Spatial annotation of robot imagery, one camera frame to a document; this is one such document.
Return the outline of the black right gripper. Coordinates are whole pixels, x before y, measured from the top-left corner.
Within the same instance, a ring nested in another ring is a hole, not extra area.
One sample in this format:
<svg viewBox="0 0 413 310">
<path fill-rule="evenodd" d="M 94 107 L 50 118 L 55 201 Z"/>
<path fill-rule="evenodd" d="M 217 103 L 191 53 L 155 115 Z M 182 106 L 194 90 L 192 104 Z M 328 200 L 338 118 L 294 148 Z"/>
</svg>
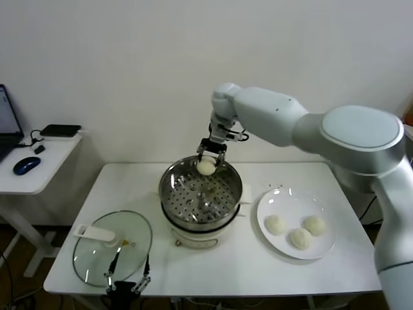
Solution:
<svg viewBox="0 0 413 310">
<path fill-rule="evenodd" d="M 204 152 L 216 154 L 215 167 L 219 167 L 225 160 L 227 146 L 225 144 L 210 141 L 208 138 L 203 138 L 197 148 L 197 163 L 200 163 Z"/>
</svg>

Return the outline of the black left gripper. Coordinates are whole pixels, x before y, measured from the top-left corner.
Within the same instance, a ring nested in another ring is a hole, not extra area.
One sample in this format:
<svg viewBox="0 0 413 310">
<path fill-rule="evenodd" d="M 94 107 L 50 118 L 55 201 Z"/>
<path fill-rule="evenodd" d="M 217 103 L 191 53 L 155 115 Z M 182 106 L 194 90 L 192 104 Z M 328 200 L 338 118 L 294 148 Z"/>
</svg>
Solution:
<svg viewBox="0 0 413 310">
<path fill-rule="evenodd" d="M 120 252 L 121 248 L 118 248 L 114 259 L 110 262 L 108 271 L 104 274 L 106 279 L 106 292 L 110 293 L 111 310 L 129 310 L 132 302 L 138 299 L 138 294 L 141 294 L 151 282 L 149 256 L 146 257 L 143 276 L 138 283 L 126 281 L 114 282 L 114 272 Z"/>
</svg>

